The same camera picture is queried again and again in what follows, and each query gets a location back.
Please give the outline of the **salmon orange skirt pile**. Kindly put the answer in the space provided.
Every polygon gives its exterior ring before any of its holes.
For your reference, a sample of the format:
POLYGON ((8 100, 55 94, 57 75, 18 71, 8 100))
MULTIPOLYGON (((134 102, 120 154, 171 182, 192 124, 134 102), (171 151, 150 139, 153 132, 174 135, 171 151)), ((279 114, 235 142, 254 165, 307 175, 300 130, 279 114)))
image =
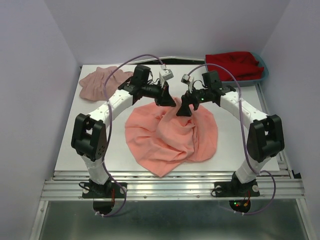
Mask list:
POLYGON ((175 107, 155 103, 136 107, 128 117, 125 140, 135 161, 158 177, 183 163, 201 163, 211 159, 218 147, 218 126, 205 107, 191 116, 177 116, 182 101, 175 107))

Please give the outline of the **dusty pink pleated skirt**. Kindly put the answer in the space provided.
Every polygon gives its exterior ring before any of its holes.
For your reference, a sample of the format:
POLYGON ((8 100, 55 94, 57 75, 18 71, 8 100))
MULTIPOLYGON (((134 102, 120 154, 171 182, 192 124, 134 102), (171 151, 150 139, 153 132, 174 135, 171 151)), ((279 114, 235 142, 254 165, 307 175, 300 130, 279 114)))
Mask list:
POLYGON ((79 81, 79 85, 82 87, 79 97, 92 101, 105 101, 105 91, 107 97, 111 97, 118 87, 125 82, 129 77, 133 75, 132 71, 117 70, 107 81, 107 77, 115 70, 116 66, 110 66, 107 68, 97 67, 96 70, 79 81))

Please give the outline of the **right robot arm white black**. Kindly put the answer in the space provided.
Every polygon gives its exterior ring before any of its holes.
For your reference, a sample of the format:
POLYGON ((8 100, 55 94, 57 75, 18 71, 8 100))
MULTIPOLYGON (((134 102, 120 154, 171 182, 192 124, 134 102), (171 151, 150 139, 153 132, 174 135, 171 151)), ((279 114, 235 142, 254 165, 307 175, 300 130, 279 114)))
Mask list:
POLYGON ((194 79, 184 74, 181 81, 188 86, 181 97, 177 116, 190 117, 200 104, 212 102, 231 113, 240 121, 241 130, 247 129, 248 135, 242 136, 245 160, 236 170, 230 181, 214 183, 211 194, 217 198, 242 197, 251 194, 258 197, 259 187, 256 177, 265 172, 265 164, 284 147, 284 134, 281 118, 268 115, 242 98, 241 90, 230 85, 223 85, 217 71, 202 74, 203 87, 196 89, 194 79))

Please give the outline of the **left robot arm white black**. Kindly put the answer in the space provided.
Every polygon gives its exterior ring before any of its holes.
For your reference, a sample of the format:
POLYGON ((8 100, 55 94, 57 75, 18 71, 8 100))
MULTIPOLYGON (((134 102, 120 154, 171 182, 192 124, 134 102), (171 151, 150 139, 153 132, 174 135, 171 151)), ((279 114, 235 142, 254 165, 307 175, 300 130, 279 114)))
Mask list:
POLYGON ((84 199, 110 198, 116 189, 121 195, 126 192, 127 185, 115 183, 104 165, 113 120, 143 97, 154 99, 157 106, 176 106, 168 84, 174 77, 173 72, 163 64, 156 83, 152 83, 150 75, 149 67, 137 65, 133 75, 120 84, 103 105, 87 115, 76 116, 71 147, 81 156, 89 173, 88 182, 79 183, 84 199))

